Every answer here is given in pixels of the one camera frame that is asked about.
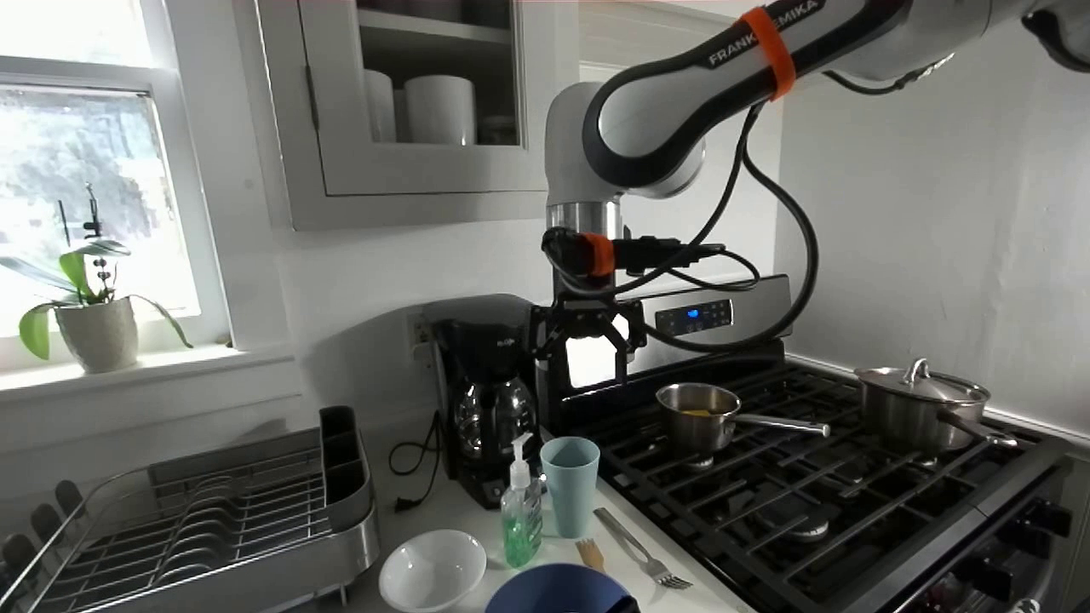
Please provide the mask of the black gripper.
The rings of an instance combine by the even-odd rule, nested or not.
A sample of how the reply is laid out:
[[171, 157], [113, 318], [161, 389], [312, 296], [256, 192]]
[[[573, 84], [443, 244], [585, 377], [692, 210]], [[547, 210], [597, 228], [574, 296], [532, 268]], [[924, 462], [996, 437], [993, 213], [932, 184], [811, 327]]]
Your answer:
[[[614, 344], [615, 377], [630, 377], [632, 353], [648, 344], [635, 298], [619, 298], [615, 272], [635, 266], [632, 239], [607, 239], [601, 230], [546, 230], [541, 251], [556, 272], [556, 298], [547, 318], [551, 339], [607, 336]], [[534, 349], [538, 423], [562, 429], [562, 353], [546, 339]]]

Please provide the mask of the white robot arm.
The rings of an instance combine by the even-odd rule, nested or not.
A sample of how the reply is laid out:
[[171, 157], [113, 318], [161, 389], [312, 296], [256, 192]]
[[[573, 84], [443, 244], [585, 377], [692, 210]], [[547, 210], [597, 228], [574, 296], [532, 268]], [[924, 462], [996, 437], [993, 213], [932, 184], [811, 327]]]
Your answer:
[[547, 110], [547, 202], [677, 192], [781, 102], [825, 272], [794, 347], [927, 353], [1026, 424], [1090, 429], [1090, 0], [768, 0]]

